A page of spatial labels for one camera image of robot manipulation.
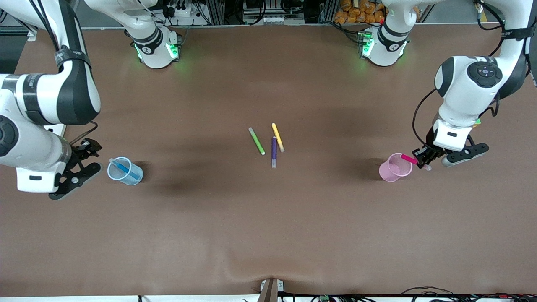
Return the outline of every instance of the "clear plastic cup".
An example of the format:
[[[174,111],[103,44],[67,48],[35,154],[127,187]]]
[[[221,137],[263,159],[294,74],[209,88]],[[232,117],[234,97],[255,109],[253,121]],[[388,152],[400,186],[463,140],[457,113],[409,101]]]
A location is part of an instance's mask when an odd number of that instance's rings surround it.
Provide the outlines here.
[[[392,154],[379,168],[380,177],[387,182],[397,181],[412,172],[412,163],[401,158],[403,153]]]
[[[114,160],[116,161],[116,163],[122,165],[122,167],[118,167],[115,163],[112,162],[108,164],[107,171],[108,176],[111,179],[115,181],[121,181],[126,185],[135,185],[142,181],[142,168],[133,164],[126,157],[116,157]]]

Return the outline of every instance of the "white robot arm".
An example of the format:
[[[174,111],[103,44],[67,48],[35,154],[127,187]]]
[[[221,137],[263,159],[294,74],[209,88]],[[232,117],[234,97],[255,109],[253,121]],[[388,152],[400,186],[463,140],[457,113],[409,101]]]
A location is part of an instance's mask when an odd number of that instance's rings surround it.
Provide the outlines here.
[[[150,68],[163,68],[179,59],[177,33],[157,26],[147,8],[157,0],[85,0],[93,10],[119,22],[133,39],[138,56]]]
[[[443,0],[382,0],[388,8],[388,15],[379,27],[370,27],[372,42],[364,49],[362,56],[378,66],[390,66],[403,55],[407,37],[416,24],[414,6],[434,4]]]
[[[406,39],[416,22],[412,9],[418,4],[441,0],[384,0],[389,10],[385,23],[369,28],[373,42],[367,53],[371,62],[388,66],[403,54]],[[421,168],[432,160],[454,166],[488,150],[485,144],[475,145],[469,136],[472,126],[487,108],[516,92],[526,75],[526,56],[534,32],[532,11],[534,0],[487,0],[505,17],[502,50],[498,57],[453,56],[438,69],[435,88],[444,99],[429,131],[424,147],[414,151]]]
[[[80,163],[97,156],[98,143],[85,140],[84,146],[74,148],[43,128],[85,125],[100,111],[82,32],[64,0],[0,0],[0,8],[39,28],[47,27],[41,17],[49,21],[59,47],[55,58],[60,70],[55,75],[0,74],[0,164],[17,168],[19,190],[61,197],[100,170],[95,164],[83,167]],[[80,178],[60,183],[61,177],[72,176],[70,169],[77,164],[83,168]]]

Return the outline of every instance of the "blue cup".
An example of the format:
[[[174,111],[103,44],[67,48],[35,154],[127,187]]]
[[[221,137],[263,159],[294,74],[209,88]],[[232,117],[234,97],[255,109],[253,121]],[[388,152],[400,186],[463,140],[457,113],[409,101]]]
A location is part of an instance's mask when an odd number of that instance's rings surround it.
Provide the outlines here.
[[[142,168],[133,164],[130,159],[126,157],[110,159],[107,172],[111,179],[121,181],[126,185],[138,184],[142,181],[143,177]]]

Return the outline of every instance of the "brown table surface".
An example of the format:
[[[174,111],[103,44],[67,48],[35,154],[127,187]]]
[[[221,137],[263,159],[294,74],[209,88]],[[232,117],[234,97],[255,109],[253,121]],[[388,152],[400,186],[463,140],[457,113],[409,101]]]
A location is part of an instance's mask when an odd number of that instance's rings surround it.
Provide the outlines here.
[[[473,131],[486,156],[378,176],[391,153],[420,147],[412,114],[438,66],[488,54],[499,32],[418,26],[380,68],[331,27],[193,29],[162,70],[122,31],[84,35],[103,105],[96,160],[142,161],[144,182],[104,171],[54,202],[0,167],[1,295],[239,294],[267,277],[302,293],[537,292],[531,80]],[[17,72],[54,73],[52,53],[39,35]],[[422,135],[440,102],[419,112]],[[276,169],[247,130],[268,150],[271,122],[286,147]]]

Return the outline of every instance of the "black strap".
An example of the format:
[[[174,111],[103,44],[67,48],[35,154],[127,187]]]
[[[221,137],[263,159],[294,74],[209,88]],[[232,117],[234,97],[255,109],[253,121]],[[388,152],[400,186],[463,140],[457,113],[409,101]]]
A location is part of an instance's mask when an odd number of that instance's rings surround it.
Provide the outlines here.
[[[379,42],[383,44],[386,47],[386,50],[391,53],[398,51],[399,48],[401,48],[401,46],[403,46],[403,44],[407,41],[406,39],[403,39],[399,42],[392,41],[386,38],[386,36],[382,33],[382,30],[380,28],[378,31],[378,36],[379,36]]]
[[[159,32],[160,30],[158,29],[158,27],[155,28],[155,31],[153,31],[153,33],[147,37],[147,38],[143,38],[143,39],[135,39],[135,38],[132,38],[134,40],[134,42],[138,43],[138,44],[145,44],[145,43],[149,43],[151,41],[153,41],[158,35],[159,35]]]
[[[158,46],[160,46],[160,44],[162,44],[162,40],[163,40],[163,34],[162,34],[162,31],[160,29],[158,29],[157,27],[157,35],[155,36],[156,39],[149,43],[149,44],[140,44],[139,43],[139,40],[136,40],[136,39],[133,39],[138,50],[140,50],[141,52],[145,53],[145,54],[154,54],[155,53],[155,49],[157,49]]]
[[[37,82],[43,74],[28,74],[23,83],[23,100],[26,116],[38,125],[53,125],[45,119],[37,100]]]
[[[528,28],[517,28],[515,30],[503,30],[502,39],[516,39],[517,41],[520,41],[522,39],[533,37],[534,32],[535,26]]]
[[[82,60],[91,68],[90,58],[85,53],[68,49],[65,45],[56,52],[54,59],[58,67],[62,66],[65,61]]]
[[[15,89],[17,88],[18,81],[19,81],[18,75],[9,75],[4,78],[4,82],[2,83],[2,89],[8,89],[9,91],[15,93]]]
[[[386,24],[386,22],[384,22],[384,24],[382,24],[382,27],[386,30],[387,33],[391,34],[392,36],[394,37],[406,37],[410,31],[407,31],[407,32],[404,32],[404,33],[401,33],[401,32],[396,32],[394,30],[392,30],[391,28],[388,27],[388,25]]]

